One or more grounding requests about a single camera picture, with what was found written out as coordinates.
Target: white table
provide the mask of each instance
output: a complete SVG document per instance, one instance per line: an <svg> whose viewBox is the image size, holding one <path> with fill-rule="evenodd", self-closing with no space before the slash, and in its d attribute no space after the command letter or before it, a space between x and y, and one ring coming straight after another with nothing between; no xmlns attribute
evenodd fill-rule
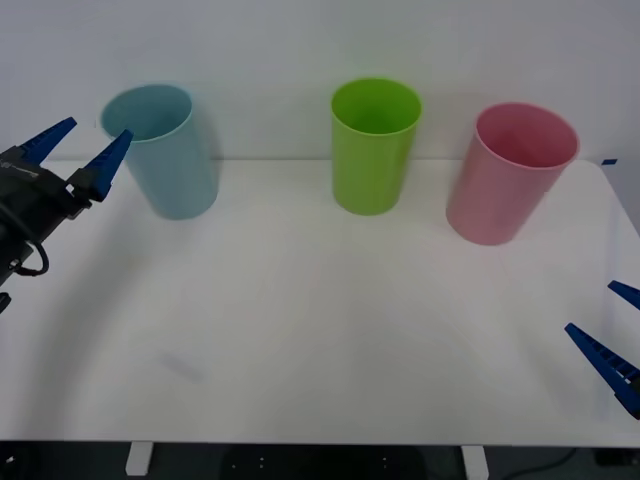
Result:
<svg viewBox="0 0 640 480"><path fill-rule="evenodd" d="M563 331L640 364L640 312L606 288L640 285L640 239L604 175L576 162L482 247L445 219L458 167L413 162L359 217L328 161L227 161L182 222L122 169L47 240L47 275L4 285L0 437L640 447Z"/></svg>

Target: pink cup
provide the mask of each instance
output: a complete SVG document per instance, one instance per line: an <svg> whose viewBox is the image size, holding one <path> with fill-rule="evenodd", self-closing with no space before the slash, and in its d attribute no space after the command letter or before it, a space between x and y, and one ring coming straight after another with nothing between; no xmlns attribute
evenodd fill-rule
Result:
<svg viewBox="0 0 640 480"><path fill-rule="evenodd" d="M549 110L526 103L487 108L449 199L449 223L470 242L508 242L577 152L576 132Z"/></svg>

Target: cup rim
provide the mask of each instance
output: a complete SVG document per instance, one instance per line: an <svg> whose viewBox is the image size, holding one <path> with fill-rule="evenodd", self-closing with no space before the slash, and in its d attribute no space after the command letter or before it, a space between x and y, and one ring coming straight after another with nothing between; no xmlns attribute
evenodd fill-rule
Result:
<svg viewBox="0 0 640 480"><path fill-rule="evenodd" d="M180 93L183 93L187 96L187 98L189 99L189 114L185 117L185 119L182 121L182 123L180 123L180 125L178 125L177 127L175 127L173 130L168 131L167 133L164 133L162 135L159 135L157 137L153 137L153 138L146 138L144 140L131 140L131 145L140 145L143 143L152 143L152 142L157 142L159 140L162 140L164 138L167 138L170 135L173 135L174 133L178 132L179 130L181 130L186 124L187 122L191 119L191 117L193 116L193 98L191 97L191 94L185 90L184 88L181 88L177 85L171 85L170 83L145 83L143 85L138 85L136 87L131 87L128 88L126 90L121 91L120 93L118 93L116 96L114 96L111 100L109 100L106 105L102 108L102 111L100 112L100 128L102 129L102 131L105 133L105 135L107 135L107 137L109 138L116 138L115 136L111 135L106 128L104 128L104 113L107 110L107 107L109 105L111 105L113 102L115 102L117 99L119 99L120 97L131 93L135 90L142 90L143 88L147 88L147 87L169 87L169 88L173 88L174 90L178 90Z"/></svg>
<svg viewBox="0 0 640 480"><path fill-rule="evenodd" d="M514 162L512 160L509 160L507 158L504 158L500 155L498 155L496 152L493 151L492 148L489 148L489 146L484 142L484 140L482 140L481 136L480 136L480 132L478 132L478 125L480 123L480 119L488 114L491 110L493 110L494 108L498 108L498 107L504 107L507 105L518 105L521 107L527 107L527 108L533 108L535 110L544 112L546 114L549 114L553 117L555 117L557 120L559 120L565 127L567 127L569 129L569 131L571 132L571 134L573 135L573 137L576 140L576 148L575 151L573 152L573 155L571 155L569 157L569 159L563 163L559 163L558 165L551 165L548 167L532 167L530 165L522 165L521 163L517 163ZM573 128L571 126L571 124L566 121L561 115L557 114L556 112L554 112L553 110L549 110L548 108L544 108L541 107L540 105L536 105L535 103L529 103L529 102L500 102L500 103L494 103L493 105L489 105L488 107L486 107L485 109L483 109L478 116L476 117L476 122L474 125L474 137L476 138L476 140L478 140L478 142L480 142L480 144L484 147L484 149L489 152L491 154L491 156L493 156L494 158L501 160L505 163L508 163L509 165L513 165L514 167L518 167L518 168L522 168L524 170L531 170L531 171L542 171L542 170L559 170L562 169L564 167L566 167L568 164L570 164L573 160L575 160L576 156L578 155L578 152L580 151L580 137L578 137L578 133L576 132L575 128Z"/></svg>
<svg viewBox="0 0 640 480"><path fill-rule="evenodd" d="M407 91L409 91L409 93L411 93L415 99L418 102L418 115L416 117L416 119L413 121L413 123L411 123L411 125L409 125L408 127L405 127L401 130L396 130L393 132L387 132L387 133L368 133L368 132L361 132L360 130L356 130L355 128L350 127L349 125L347 125L346 123L344 123L342 120L340 120L340 118L338 118L338 116L336 115L334 109L333 109L333 102L336 99L336 96L338 95L338 93L340 93L344 88L354 84L354 83L358 83L358 82L362 82L363 80L383 80L385 82L389 82L389 83L394 83L396 85L399 85L403 88L405 88ZM334 118L334 120L336 120L340 125L342 125L343 127L345 127L347 130L357 133L359 135L364 135L366 137L388 137L391 135L398 135L399 133L404 133L407 132L413 128L416 127L416 125L418 124L418 122L420 122L420 119L422 118L422 100L420 99L420 95L418 95L418 92L413 89L412 87L410 87L409 85L407 85L406 83L403 82L399 82L398 80L394 80L392 78L388 78L388 77L359 77L359 78L355 78L353 80L348 81L347 83L344 83L342 85L340 85L335 92L333 92L333 95L331 96L331 116Z"/></svg>

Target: floor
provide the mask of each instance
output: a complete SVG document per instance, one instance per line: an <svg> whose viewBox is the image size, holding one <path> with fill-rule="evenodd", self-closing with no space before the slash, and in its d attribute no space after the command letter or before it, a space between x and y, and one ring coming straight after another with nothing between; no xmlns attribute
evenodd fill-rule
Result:
<svg viewBox="0 0 640 480"><path fill-rule="evenodd" d="M277 447L277 446L243 446L206 445L206 444L156 444L150 465L148 480L200 480L200 479L249 479L249 478L303 478L283 474L269 475L266 470L257 470L260 458L265 462L285 464L287 458L296 458L291 463L302 464L300 459L308 454L308 449L320 447ZM455 447L393 447L376 451L375 462L393 463L395 458L405 464L414 464L412 451L420 458L422 473L413 467L402 471L402 475L393 473L384 476L377 469L377 475L354 475L353 471L344 470L341 474L327 470L321 475L314 474L304 478L393 478L429 480L464 480L466 478L462 466L460 450ZM40 442L40 443L5 443L0 449L7 458L13 455L13 462L5 465L0 473L0 480L119 480L128 478L124 466L129 453L127 443L76 443L76 442ZM566 448L510 448L488 447L485 449L489 465L490 480L502 480L508 474L533 466L552 463L567 453ZM636 453L623 452L619 455L606 454L607 462L624 460L636 462ZM245 466L253 465L250 470ZM592 449L579 449L565 465L546 472L530 474L518 478L525 480L637 480L640 479L640 466L607 466L599 465Z"/></svg>

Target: cup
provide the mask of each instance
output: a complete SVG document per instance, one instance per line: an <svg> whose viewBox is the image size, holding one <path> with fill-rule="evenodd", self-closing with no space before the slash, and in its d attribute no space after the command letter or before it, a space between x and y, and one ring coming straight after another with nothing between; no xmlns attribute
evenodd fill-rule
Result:
<svg viewBox="0 0 640 480"><path fill-rule="evenodd" d="M510 241L578 152L557 114L527 103L483 111L447 206L449 224L481 245Z"/></svg>
<svg viewBox="0 0 640 480"><path fill-rule="evenodd" d="M146 85L119 94L100 116L109 137L124 129L133 133L127 166L153 209L172 220L200 215L217 195L215 172L192 112L184 90Z"/></svg>
<svg viewBox="0 0 640 480"><path fill-rule="evenodd" d="M336 201L359 215L386 212L400 196L420 97L393 80L363 78L335 92L331 111Z"/></svg>

